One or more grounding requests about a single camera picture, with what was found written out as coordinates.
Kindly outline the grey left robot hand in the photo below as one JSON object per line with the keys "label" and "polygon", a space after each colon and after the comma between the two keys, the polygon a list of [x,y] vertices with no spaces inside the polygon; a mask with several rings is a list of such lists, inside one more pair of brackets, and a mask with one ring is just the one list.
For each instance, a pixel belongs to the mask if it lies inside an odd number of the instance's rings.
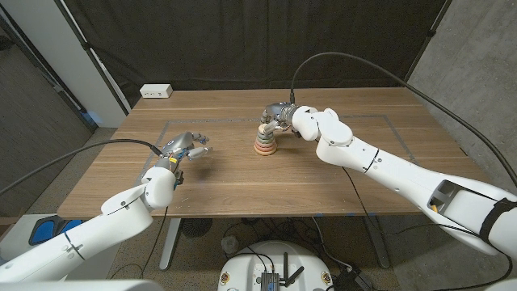
{"label": "grey left robot hand", "polygon": [[208,142],[209,138],[201,133],[179,134],[162,148],[162,155],[155,163],[155,167],[175,172],[183,159],[193,160],[211,152],[213,148],[206,146]]}

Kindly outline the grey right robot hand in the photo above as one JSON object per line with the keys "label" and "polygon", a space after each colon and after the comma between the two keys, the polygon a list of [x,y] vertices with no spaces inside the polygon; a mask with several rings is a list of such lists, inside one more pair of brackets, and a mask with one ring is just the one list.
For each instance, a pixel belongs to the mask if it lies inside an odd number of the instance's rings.
{"label": "grey right robot hand", "polygon": [[290,129],[292,117],[298,108],[294,103],[285,102],[267,105],[261,116],[261,123],[265,124],[263,133],[270,134],[275,130]]}

